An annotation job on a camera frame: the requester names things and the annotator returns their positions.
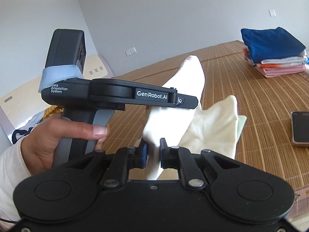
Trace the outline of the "white sleeve forearm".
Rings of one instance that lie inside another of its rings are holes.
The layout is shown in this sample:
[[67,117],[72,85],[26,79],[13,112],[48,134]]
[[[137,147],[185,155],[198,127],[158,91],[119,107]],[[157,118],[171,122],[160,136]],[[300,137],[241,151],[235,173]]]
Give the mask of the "white sleeve forearm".
[[15,187],[24,179],[31,176],[21,154],[23,139],[7,148],[1,154],[1,231],[10,229],[20,220],[13,202]]

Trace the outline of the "left hand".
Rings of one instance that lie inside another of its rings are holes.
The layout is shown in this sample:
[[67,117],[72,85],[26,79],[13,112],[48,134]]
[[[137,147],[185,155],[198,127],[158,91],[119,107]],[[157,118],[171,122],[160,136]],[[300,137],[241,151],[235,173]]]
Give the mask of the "left hand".
[[21,154],[32,175],[51,169],[54,151],[62,138],[95,141],[95,150],[110,135],[110,125],[105,127],[82,122],[70,122],[57,113],[37,125],[21,142]]

